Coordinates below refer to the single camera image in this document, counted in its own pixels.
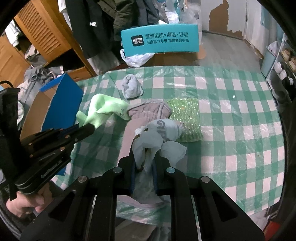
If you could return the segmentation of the person left hand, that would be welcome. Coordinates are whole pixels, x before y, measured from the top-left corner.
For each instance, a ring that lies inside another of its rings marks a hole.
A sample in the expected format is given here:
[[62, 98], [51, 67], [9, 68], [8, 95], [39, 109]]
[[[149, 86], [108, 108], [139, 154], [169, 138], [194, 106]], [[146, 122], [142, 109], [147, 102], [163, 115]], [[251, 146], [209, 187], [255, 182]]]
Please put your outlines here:
[[25, 195], [18, 191], [14, 200], [8, 199], [6, 207], [16, 217], [24, 219], [33, 211], [41, 213], [52, 201], [52, 192], [49, 183], [47, 183], [37, 194]]

